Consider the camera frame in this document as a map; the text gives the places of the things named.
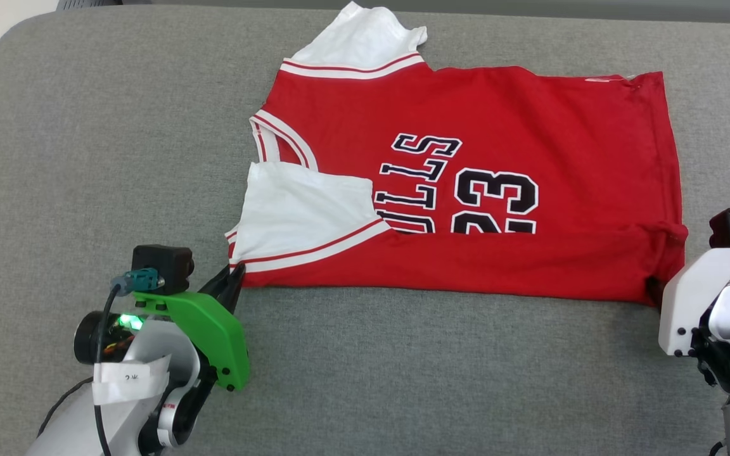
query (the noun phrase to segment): basketball jersey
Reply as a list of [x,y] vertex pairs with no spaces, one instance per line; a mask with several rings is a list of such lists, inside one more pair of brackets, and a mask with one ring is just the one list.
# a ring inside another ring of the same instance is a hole
[[661,74],[432,70],[424,41],[351,3],[284,60],[228,234],[245,284],[648,302],[686,239]]

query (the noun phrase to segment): jersey number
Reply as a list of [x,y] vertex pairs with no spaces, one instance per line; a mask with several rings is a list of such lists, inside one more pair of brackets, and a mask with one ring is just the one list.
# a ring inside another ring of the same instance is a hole
[[[420,155],[429,153],[437,158],[424,160],[424,168],[398,167],[391,163],[382,163],[379,174],[402,174],[408,177],[424,179],[434,184],[438,182],[446,159],[452,158],[461,147],[461,140],[457,138],[443,138],[440,136],[423,136],[418,138],[408,133],[400,133],[394,143],[393,150],[397,152]],[[535,233],[537,224],[533,220],[506,217],[504,225],[498,225],[492,214],[479,211],[483,197],[506,200],[506,211],[512,215],[527,215],[535,210],[539,204],[539,187],[527,175],[505,171],[492,172],[489,170],[475,170],[463,168],[458,171],[455,180],[455,199],[462,205],[475,208],[452,214],[452,233],[468,234],[472,230],[481,233]],[[437,188],[430,185],[416,185],[415,196],[399,196],[387,191],[374,193],[374,202],[380,204],[420,206],[425,210],[434,210],[437,201]],[[432,217],[415,216],[397,213],[393,210],[377,210],[376,213],[386,220],[393,220],[399,225],[398,231],[411,233],[435,233],[435,223]]]

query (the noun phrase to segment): black cable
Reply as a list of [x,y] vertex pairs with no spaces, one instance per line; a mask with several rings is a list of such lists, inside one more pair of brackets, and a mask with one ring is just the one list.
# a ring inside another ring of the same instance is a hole
[[721,441],[717,442],[717,443],[716,443],[716,444],[715,444],[715,445],[714,445],[714,446],[712,447],[712,451],[709,451],[709,456],[715,456],[715,454],[717,454],[717,452],[718,452],[718,451],[719,451],[719,450],[720,450],[720,449],[721,449],[721,448],[722,448],[723,446],[724,446],[724,445],[722,445],[722,442],[721,442]]
[[38,439],[38,437],[41,436],[42,433],[44,433],[44,429],[47,428],[47,424],[49,424],[49,419],[53,417],[53,413],[55,413],[55,410],[58,410],[58,407],[61,407],[61,404],[64,401],[66,401],[67,398],[70,395],[72,395],[72,393],[75,393],[77,390],[80,390],[80,387],[81,386],[84,386],[87,383],[91,383],[92,380],[93,380],[93,378],[90,377],[90,378],[87,378],[85,380],[79,381],[78,384],[76,384],[75,386],[73,386],[72,388],[70,388],[69,391],[67,391],[66,393],[64,393],[63,396],[61,396],[61,398],[58,399],[57,402],[55,402],[55,405],[53,405],[52,408],[50,408],[49,412],[47,412],[47,417],[44,418],[44,422],[41,423],[41,427],[38,428],[38,435],[35,436],[35,438]]
[[[119,284],[112,287],[112,291],[109,293],[109,298],[106,300],[106,305],[103,306],[101,324],[98,326],[98,341],[96,342],[95,348],[95,364],[100,364],[103,360],[103,340],[106,335],[106,325],[109,324],[109,312],[111,312],[111,305],[114,302],[114,296],[117,296],[118,291],[120,291]],[[98,428],[98,439],[101,441],[103,456],[112,456],[111,450],[109,450],[109,441],[106,439],[106,432],[103,428],[103,413],[101,412],[101,406],[95,406],[95,427]]]

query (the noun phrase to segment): green light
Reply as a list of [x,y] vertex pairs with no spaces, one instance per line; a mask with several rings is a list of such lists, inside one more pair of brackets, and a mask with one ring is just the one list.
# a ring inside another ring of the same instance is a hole
[[137,315],[122,314],[118,320],[120,326],[124,328],[130,328],[134,331],[139,331],[143,326],[143,319],[137,317]]

